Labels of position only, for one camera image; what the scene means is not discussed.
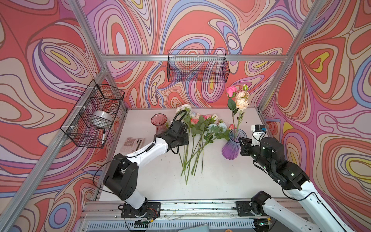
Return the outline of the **purple ribbed glass vase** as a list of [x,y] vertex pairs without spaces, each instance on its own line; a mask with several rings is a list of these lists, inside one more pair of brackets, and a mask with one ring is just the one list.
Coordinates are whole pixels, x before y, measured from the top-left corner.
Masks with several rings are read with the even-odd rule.
[[241,129],[232,129],[229,133],[229,140],[222,148],[222,155],[228,160],[236,159],[241,150],[239,138],[246,137],[246,133]]

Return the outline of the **peach rose spray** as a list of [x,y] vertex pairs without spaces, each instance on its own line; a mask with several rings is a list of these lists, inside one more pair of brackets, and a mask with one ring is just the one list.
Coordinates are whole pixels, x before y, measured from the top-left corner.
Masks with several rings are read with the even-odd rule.
[[249,92],[248,92],[248,85],[243,85],[242,90],[235,95],[235,103],[236,108],[233,110],[233,114],[237,115],[237,125],[236,129],[239,128],[239,125],[241,124],[243,120],[244,111],[246,108],[250,106],[249,103]]

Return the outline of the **pink rose stem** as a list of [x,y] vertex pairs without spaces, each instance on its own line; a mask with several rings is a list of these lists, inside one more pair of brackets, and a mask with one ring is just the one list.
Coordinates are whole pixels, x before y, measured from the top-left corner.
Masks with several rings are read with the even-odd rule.
[[232,124],[230,125],[230,130],[234,130],[237,128],[235,126],[235,115],[237,114],[238,109],[237,109],[236,101],[234,99],[237,94],[237,88],[234,86],[226,88],[226,94],[228,97],[227,107],[229,110],[231,110],[231,115],[232,115]]

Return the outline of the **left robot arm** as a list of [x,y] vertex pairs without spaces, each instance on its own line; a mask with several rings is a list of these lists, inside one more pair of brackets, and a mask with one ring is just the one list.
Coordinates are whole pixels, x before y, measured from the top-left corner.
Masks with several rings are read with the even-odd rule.
[[128,155],[117,154],[103,179],[103,184],[115,196],[126,202],[135,210],[147,209],[147,198],[137,190],[140,169],[155,158],[169,151],[177,153],[179,147],[189,144],[188,126],[173,121],[163,133],[154,136],[154,140],[143,148]]

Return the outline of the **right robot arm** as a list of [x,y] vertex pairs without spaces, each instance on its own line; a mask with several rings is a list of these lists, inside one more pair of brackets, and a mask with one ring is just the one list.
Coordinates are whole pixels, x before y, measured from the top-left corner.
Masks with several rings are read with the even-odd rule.
[[315,189],[309,176],[295,163],[287,161],[284,145],[272,137],[239,138],[241,155],[250,156],[253,164],[277,183],[283,194],[308,213],[312,222],[281,206],[264,191],[251,198],[247,209],[256,216],[266,214],[293,232],[350,232],[352,229],[334,212]]

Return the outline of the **red glass vase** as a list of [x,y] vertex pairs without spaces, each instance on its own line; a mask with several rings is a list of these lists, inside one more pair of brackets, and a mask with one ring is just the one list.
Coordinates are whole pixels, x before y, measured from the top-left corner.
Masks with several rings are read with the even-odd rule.
[[155,114],[151,118],[151,123],[156,127],[156,135],[164,133],[168,128],[166,126],[167,117],[164,114]]

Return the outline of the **flower pile on table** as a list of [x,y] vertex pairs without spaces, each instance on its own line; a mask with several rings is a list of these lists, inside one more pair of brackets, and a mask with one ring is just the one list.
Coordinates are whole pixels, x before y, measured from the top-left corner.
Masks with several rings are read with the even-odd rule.
[[188,129],[190,144],[186,145],[181,154],[181,176],[188,183],[190,176],[195,176],[198,166],[203,172],[205,149],[208,145],[218,140],[229,140],[229,135],[234,125],[227,125],[217,114],[202,115],[192,110],[189,104],[184,104],[176,109],[176,113],[185,111],[183,118]]

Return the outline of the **silver tape roll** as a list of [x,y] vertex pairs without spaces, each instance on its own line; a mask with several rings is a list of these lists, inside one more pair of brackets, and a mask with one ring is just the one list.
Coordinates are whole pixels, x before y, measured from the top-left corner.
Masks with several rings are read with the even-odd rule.
[[110,113],[107,113],[105,111],[96,110],[93,112],[93,115],[98,117],[99,120],[104,121],[104,122],[114,121],[113,116]]

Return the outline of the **metal base rail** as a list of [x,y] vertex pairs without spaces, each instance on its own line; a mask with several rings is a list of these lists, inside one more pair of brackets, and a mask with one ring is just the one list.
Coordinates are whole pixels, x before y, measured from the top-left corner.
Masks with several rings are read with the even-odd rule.
[[148,225],[136,225],[137,218],[124,218],[120,201],[89,202],[76,223],[75,232],[178,232],[208,225],[210,231],[254,231],[263,226],[273,232],[282,228],[268,215],[242,214],[236,199],[162,200],[159,216]]

